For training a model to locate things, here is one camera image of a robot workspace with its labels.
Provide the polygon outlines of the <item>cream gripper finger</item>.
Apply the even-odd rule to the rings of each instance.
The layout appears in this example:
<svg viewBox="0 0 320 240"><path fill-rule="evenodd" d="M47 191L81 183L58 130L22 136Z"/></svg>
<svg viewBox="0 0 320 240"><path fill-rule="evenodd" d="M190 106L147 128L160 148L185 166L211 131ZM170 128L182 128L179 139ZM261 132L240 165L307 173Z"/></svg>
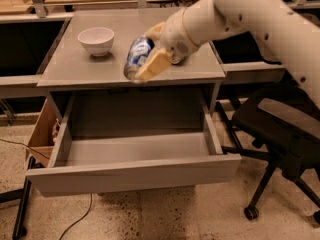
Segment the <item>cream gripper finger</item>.
<svg viewBox="0 0 320 240"><path fill-rule="evenodd" d="M144 36L153 40L153 41L158 41L161 38L161 33L162 33L164 25L165 25L164 22L160 22L160 23L152 26L144 33Z"/></svg>
<svg viewBox="0 0 320 240"><path fill-rule="evenodd" d="M135 79L138 81L147 82L153 77L162 73L170 65L170 53L165 48L157 49L148 56L145 64L139 68L135 74Z"/></svg>

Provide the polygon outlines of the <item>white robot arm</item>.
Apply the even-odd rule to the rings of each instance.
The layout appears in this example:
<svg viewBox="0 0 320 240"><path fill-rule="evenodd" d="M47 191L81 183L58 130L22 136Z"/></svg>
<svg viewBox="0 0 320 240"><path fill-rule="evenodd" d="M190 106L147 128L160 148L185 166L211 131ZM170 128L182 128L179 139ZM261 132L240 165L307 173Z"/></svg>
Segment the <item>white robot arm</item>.
<svg viewBox="0 0 320 240"><path fill-rule="evenodd" d="M320 105L320 28L282 0L200 0L145 35L160 42L134 78L148 81L210 40L250 32L268 59L279 61Z"/></svg>

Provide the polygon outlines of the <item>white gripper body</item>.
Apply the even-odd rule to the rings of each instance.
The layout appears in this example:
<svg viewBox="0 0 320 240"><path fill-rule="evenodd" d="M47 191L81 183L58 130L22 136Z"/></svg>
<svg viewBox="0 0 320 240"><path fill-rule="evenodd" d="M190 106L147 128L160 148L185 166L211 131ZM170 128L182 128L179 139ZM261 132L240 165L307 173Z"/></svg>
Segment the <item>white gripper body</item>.
<svg viewBox="0 0 320 240"><path fill-rule="evenodd" d="M192 39L191 17L189 8L182 8L164 23L160 46L168 51L172 64L180 63L200 48L200 45Z"/></svg>

